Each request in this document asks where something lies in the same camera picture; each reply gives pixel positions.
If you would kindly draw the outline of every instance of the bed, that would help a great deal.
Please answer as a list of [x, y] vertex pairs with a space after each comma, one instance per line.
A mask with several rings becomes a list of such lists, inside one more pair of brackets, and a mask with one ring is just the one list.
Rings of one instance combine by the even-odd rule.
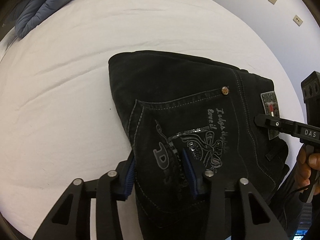
[[[22, 40], [10, 35], [0, 46], [0, 210], [29, 238], [73, 179], [97, 179], [130, 153], [109, 86], [116, 53], [170, 51], [246, 69], [273, 80], [282, 118], [303, 122], [276, 57], [212, 0], [72, 0]], [[292, 168], [299, 140], [280, 136]], [[118, 207], [124, 239], [142, 239], [134, 194]]]

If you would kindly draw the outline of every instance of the blue comforter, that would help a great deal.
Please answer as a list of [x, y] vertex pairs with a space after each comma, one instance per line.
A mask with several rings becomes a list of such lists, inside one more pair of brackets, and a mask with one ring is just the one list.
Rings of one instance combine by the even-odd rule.
[[20, 0], [7, 18], [15, 21], [15, 33], [25, 37], [32, 29], [71, 0]]

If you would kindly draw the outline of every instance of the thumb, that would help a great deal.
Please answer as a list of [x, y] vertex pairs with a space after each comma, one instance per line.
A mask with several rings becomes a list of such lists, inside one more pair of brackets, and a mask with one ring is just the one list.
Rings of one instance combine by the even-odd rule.
[[308, 164], [311, 168], [320, 171], [320, 154], [319, 153], [311, 154], [308, 159]]

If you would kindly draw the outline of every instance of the black denim fabric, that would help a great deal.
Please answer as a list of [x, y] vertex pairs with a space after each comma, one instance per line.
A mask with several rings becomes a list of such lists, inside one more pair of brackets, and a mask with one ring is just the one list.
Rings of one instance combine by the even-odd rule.
[[[184, 147], [230, 183], [248, 178], [270, 202], [288, 171], [287, 144], [269, 140], [268, 131], [254, 124], [264, 114], [260, 94], [274, 90], [271, 80], [206, 58], [158, 51], [114, 55], [109, 76], [136, 158], [145, 240], [198, 239], [208, 203], [190, 194], [180, 159]], [[228, 87], [227, 95], [222, 87]]]

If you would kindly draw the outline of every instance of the hand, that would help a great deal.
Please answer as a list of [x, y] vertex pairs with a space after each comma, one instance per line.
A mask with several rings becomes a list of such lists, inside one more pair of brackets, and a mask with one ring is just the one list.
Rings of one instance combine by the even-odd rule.
[[[311, 168], [320, 171], [320, 153], [313, 153], [307, 160], [307, 153], [305, 146], [302, 146], [297, 156], [297, 169], [294, 175], [294, 180], [297, 188], [310, 185], [309, 177], [311, 175]], [[320, 185], [317, 184], [314, 195], [320, 193]]]

